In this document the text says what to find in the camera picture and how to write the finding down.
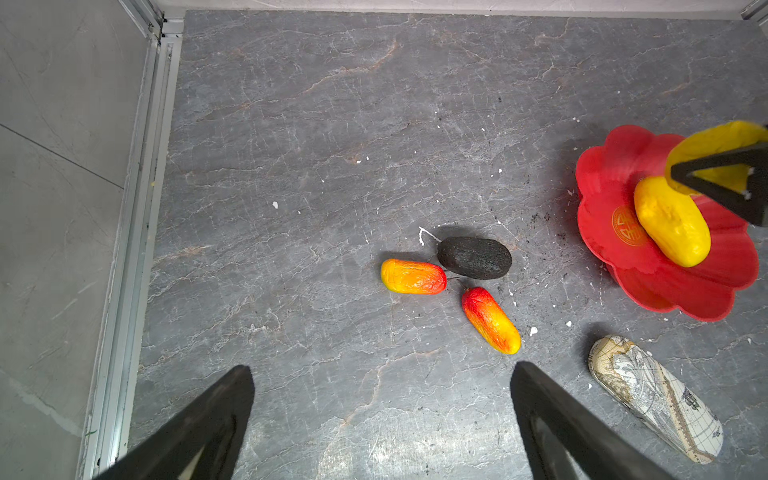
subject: gray marble floor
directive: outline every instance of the gray marble floor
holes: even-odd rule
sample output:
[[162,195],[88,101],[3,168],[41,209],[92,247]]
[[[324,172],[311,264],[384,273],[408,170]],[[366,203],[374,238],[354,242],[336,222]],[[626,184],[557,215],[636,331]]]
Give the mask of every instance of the gray marble floor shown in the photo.
[[[676,477],[764,478],[764,276],[719,323],[643,310],[581,242],[571,195],[578,155],[618,125],[768,120],[755,25],[191,12],[186,27],[134,445],[243,363],[256,401],[237,478],[529,478],[509,392],[526,359]],[[384,288],[385,258],[435,261],[420,227],[513,250],[478,284],[524,333],[519,354],[480,337],[455,281]],[[605,333],[720,417],[717,462],[671,450],[591,380]]]

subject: toy fruit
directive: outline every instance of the toy fruit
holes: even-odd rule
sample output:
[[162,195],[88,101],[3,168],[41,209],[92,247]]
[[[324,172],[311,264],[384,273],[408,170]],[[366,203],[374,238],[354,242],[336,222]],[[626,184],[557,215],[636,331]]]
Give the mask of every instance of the toy fruit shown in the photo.
[[496,240],[475,237],[449,237],[437,246],[437,260],[453,273],[490,280],[509,271],[512,255]]
[[[672,180],[672,166],[680,162],[696,160],[712,154],[736,148],[748,147],[760,142],[768,142],[768,128],[748,121],[732,121],[725,125],[700,131],[681,141],[670,151],[664,176],[670,187],[682,194],[697,194],[683,184]],[[706,168],[694,175],[725,188],[742,193],[746,190],[746,178],[750,168],[744,164],[728,165],[726,167]]]
[[395,293],[435,295],[445,290],[448,279],[437,265],[390,258],[382,263],[382,281]]
[[462,307],[472,325],[493,348],[510,355],[520,350],[520,333],[486,289],[480,286],[468,289],[462,296]]
[[664,255],[680,266],[695,266],[710,252],[710,228],[693,199],[672,190],[664,177],[647,177],[634,189],[640,225]]

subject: white debris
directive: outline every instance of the white debris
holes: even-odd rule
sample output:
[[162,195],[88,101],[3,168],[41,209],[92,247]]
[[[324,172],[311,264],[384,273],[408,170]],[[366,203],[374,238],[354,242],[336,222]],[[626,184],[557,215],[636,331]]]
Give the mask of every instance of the white debris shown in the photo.
[[423,227],[419,227],[419,243],[422,245],[422,247],[424,246],[424,240],[422,240],[422,233],[424,233],[424,232],[426,232],[426,233],[427,233],[427,235],[429,235],[430,237],[434,238],[434,239],[435,239],[435,240],[437,240],[438,242],[440,242],[440,241],[441,241],[441,240],[440,240],[438,237],[435,237],[434,235],[432,235],[432,234],[429,232],[429,230],[427,230],[427,229],[425,229],[425,228],[423,228]]

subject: gray wall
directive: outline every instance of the gray wall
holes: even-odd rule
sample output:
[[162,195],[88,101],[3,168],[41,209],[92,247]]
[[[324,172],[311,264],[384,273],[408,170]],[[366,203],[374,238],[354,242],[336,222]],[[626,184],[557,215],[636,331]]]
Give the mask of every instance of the gray wall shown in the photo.
[[160,0],[162,8],[732,18],[749,0]]
[[0,2],[0,478],[74,478],[147,40],[117,0]]

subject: aluminum frame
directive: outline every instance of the aluminum frame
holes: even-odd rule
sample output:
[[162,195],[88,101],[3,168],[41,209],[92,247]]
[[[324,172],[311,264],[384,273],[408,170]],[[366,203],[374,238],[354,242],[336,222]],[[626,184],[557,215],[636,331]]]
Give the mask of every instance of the aluminum frame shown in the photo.
[[741,11],[741,18],[754,20],[768,36],[768,0],[754,0]]
[[159,38],[163,27],[163,14],[152,0],[119,0],[128,16],[144,37]]
[[158,30],[156,37],[152,25],[147,27],[144,77],[81,443],[78,478],[83,479],[104,472],[127,451],[184,23],[159,25],[168,25],[172,33]]

